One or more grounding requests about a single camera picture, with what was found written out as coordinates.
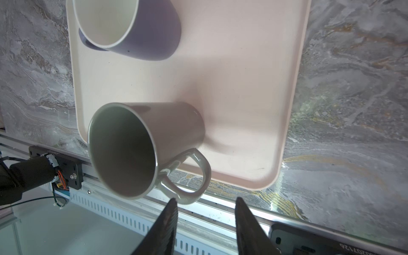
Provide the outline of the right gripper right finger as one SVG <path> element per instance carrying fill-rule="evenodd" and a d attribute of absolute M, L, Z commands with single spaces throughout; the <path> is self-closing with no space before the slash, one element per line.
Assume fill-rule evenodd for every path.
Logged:
<path fill-rule="evenodd" d="M 241 197 L 236 199 L 235 224 L 239 255 L 280 255 Z"/>

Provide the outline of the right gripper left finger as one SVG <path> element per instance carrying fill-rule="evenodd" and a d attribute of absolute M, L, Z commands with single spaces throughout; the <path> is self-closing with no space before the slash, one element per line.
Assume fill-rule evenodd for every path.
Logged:
<path fill-rule="evenodd" d="M 173 255 L 177 221 L 177 202 L 172 198 L 132 255 Z"/>

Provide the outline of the grey mug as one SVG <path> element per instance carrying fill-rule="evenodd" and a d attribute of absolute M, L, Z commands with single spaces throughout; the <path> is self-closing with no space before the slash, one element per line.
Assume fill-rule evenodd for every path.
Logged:
<path fill-rule="evenodd" d="M 204 137 L 204 120 L 190 104 L 109 103 L 89 124 L 89 156 L 99 179 L 120 197 L 139 199 L 159 188 L 188 205 L 202 197 L 211 181 L 210 163 L 198 149 Z M 188 158 L 203 173 L 194 192 L 169 178 Z"/>

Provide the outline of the lavender white mug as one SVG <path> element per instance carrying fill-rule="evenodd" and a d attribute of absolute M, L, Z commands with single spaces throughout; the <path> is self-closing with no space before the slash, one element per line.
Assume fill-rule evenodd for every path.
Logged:
<path fill-rule="evenodd" d="M 176 51 L 182 34 L 171 1 L 73 1 L 82 43 L 97 51 L 161 61 Z"/>

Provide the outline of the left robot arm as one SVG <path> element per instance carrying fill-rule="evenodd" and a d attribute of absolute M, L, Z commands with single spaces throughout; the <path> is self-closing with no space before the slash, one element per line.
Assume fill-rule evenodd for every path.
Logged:
<path fill-rule="evenodd" d="M 1 158 L 1 205 L 21 200 L 23 193 L 51 182 L 55 176 L 56 167 L 45 156 Z"/>

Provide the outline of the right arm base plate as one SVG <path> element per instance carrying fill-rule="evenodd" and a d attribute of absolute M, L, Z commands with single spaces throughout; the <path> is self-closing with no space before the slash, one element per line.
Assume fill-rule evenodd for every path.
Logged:
<path fill-rule="evenodd" d="M 271 241 L 283 255 L 372 255 L 371 251 L 342 244 L 302 229 L 276 223 Z"/>

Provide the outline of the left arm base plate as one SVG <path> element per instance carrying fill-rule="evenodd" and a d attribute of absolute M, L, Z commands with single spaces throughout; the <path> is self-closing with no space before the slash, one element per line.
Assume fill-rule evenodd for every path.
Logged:
<path fill-rule="evenodd" d="M 55 170 L 56 177 L 53 182 L 56 183 L 58 189 L 69 191 L 82 188 L 82 164 L 78 159 L 39 146 L 30 146 L 29 152 L 31 157 L 45 156 L 48 158 Z"/>

